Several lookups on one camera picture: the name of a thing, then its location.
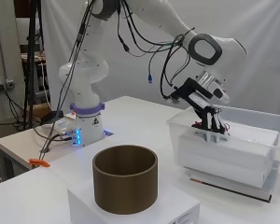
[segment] white pedestal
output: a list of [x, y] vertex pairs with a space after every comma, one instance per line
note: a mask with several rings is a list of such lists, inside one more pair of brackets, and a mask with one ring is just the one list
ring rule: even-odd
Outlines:
[[159, 181], [157, 201], [147, 210], [132, 215], [115, 215], [94, 200], [93, 180], [68, 190], [73, 224], [196, 224], [200, 203], [180, 189]]

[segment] white backdrop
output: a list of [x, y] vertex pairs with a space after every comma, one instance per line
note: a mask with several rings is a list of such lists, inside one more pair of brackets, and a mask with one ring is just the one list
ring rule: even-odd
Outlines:
[[[85, 0], [44, 0], [43, 21], [52, 105], [56, 106], [61, 82], [59, 67], [66, 63], [76, 38], [78, 18]], [[230, 92], [232, 106], [280, 114], [280, 0], [171, 0], [177, 13], [197, 33], [234, 37], [247, 49], [245, 70], [238, 75], [238, 83]], [[165, 55], [153, 64], [153, 83], [147, 83], [149, 56], [134, 58], [119, 43], [116, 16], [108, 22], [104, 53], [110, 66], [109, 77], [93, 86], [102, 101], [129, 95], [151, 102], [166, 104], [160, 95], [159, 79]], [[148, 39], [171, 39], [162, 31], [135, 20]], [[135, 54], [131, 36], [124, 22], [121, 36]], [[176, 70], [184, 62], [182, 53], [175, 56], [169, 70]], [[191, 75], [199, 75], [202, 68], [194, 63], [176, 79], [182, 84]], [[68, 97], [64, 110], [72, 103]]]

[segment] wire bundle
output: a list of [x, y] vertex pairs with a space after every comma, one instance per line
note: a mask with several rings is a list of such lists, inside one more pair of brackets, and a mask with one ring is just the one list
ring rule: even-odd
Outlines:
[[[137, 56], [134, 54], [130, 53], [130, 49], [129, 47], [124, 43], [123, 39], [121, 38], [120, 34], [119, 34], [119, 24], [120, 24], [120, 16], [118, 18], [118, 37], [119, 37], [119, 41], [122, 44], [123, 48], [125, 51], [127, 51], [129, 54], [131, 54], [134, 57], [143, 57], [144, 55], [151, 53], [152, 56], [149, 60], [149, 64], [148, 64], [148, 81], [151, 82], [152, 80], [152, 76], [151, 76], [151, 64], [152, 64], [152, 60], [153, 58], [156, 56], [157, 53], [160, 52], [164, 52], [168, 50], [168, 54], [167, 57], [165, 59], [165, 63], [164, 66], [162, 68], [162, 72], [161, 72], [161, 80], [160, 80], [160, 92], [161, 95], [164, 99], [168, 99], [169, 97], [166, 96], [163, 92], [162, 86], [163, 86], [163, 80], [165, 79], [167, 84], [170, 87], [173, 87], [173, 81], [174, 79], [189, 65], [190, 62], [190, 56], [189, 56], [189, 52], [186, 48], [183, 47], [183, 41], [185, 36], [188, 34], [188, 32], [186, 32], [183, 35], [178, 35], [173, 42], [159, 42], [159, 43], [154, 43], [152, 41], [147, 40], [145, 37], [143, 37], [140, 32], [138, 31], [134, 20], [133, 20], [133, 14], [130, 11], [129, 5], [127, 4], [126, 0], [119, 0], [119, 8], [118, 8], [118, 14], [120, 15], [120, 7], [123, 8], [124, 11], [124, 15], [126, 18], [126, 22], [128, 24], [131, 36], [133, 38], [133, 42], [134, 44], [138, 47], [139, 50], [141, 50], [142, 52], [144, 52], [144, 54]], [[135, 38], [134, 32], [135, 31], [144, 41], [146, 41], [148, 44], [151, 44], [152, 47], [149, 50], [144, 50], [142, 48], [140, 48], [140, 46], [137, 43], [137, 40]], [[166, 74], [166, 69], [167, 69], [167, 65], [168, 62], [172, 59], [172, 57], [180, 50], [183, 49], [186, 53], [187, 53], [187, 58], [186, 61], [184, 62], [184, 64], [175, 72], [175, 74], [173, 75], [173, 77], [171, 78], [171, 80], [169, 81], [168, 76]]]

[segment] orange clamp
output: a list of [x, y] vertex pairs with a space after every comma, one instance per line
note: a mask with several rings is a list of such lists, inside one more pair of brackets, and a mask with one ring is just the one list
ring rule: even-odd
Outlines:
[[29, 164], [36, 165], [36, 166], [43, 166], [43, 167], [50, 167], [50, 164], [48, 164], [46, 161], [37, 160], [37, 159], [30, 159]]

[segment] label sticker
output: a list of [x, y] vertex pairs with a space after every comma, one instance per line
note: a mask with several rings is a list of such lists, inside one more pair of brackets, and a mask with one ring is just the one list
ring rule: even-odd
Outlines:
[[96, 125], [96, 124], [99, 124], [99, 123], [100, 123], [99, 120], [97, 118], [95, 118], [92, 125]]

